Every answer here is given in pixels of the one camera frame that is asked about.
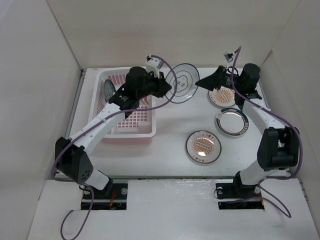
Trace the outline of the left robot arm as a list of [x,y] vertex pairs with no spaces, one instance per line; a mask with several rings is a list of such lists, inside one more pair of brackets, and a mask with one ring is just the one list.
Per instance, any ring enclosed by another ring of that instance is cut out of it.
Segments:
[[162,98],[171,88],[161,71],[139,66],[129,69],[124,84],[119,88],[106,79],[103,84],[105,106],[78,133],[56,141],[53,170],[60,171],[78,185],[91,187],[102,199],[109,197],[113,181],[94,168],[89,154],[117,124],[132,113],[141,111],[141,99],[148,96]]

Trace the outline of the green red rimmed plate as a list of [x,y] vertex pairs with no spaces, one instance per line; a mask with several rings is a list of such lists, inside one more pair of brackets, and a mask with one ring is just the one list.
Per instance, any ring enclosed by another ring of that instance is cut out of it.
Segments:
[[221,109],[215,117],[215,125],[229,137],[240,137],[249,129],[249,118],[239,109],[226,107]]

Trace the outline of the white plate black clover outline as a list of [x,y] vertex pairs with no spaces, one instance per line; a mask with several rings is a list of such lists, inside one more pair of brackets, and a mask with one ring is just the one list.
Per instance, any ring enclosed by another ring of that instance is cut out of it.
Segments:
[[200,80],[200,74],[197,68],[190,63],[181,63],[173,68],[177,77],[177,88],[173,96],[176,80],[173,72],[170,70],[166,75],[166,82],[171,85],[171,90],[167,92],[166,98],[174,104],[182,104],[190,100],[196,93],[198,86],[196,82]]

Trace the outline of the blue floral pattern plate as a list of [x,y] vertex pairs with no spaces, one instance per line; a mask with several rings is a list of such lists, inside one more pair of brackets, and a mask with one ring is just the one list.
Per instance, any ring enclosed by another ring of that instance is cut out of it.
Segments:
[[113,95],[116,92],[115,85],[110,79],[106,79],[104,82],[104,97],[105,101],[109,102],[110,98],[113,97]]

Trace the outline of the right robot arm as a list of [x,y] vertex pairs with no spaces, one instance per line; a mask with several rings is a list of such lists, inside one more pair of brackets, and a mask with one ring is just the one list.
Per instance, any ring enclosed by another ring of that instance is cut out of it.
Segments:
[[235,104],[249,117],[262,134],[256,160],[236,173],[231,184],[223,184],[234,198],[246,197],[268,176],[300,164],[303,155],[299,131],[284,118],[267,109],[256,90],[260,68],[247,63],[238,74],[223,66],[196,82],[198,87],[213,91],[222,87],[234,90]]

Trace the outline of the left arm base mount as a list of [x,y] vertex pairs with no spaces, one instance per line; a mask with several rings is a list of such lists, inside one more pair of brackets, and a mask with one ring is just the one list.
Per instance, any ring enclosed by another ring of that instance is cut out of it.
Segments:
[[[87,186],[81,185],[79,189],[82,191],[80,209],[89,210],[92,193]],[[116,180],[106,193],[96,189],[94,189],[93,192],[94,200],[92,210],[122,211],[127,209],[128,181]]]

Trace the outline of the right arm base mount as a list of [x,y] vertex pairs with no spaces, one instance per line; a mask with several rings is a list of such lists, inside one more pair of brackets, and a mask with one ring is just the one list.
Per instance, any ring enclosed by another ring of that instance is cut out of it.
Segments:
[[264,210],[258,185],[236,188],[233,182],[215,182],[219,210]]

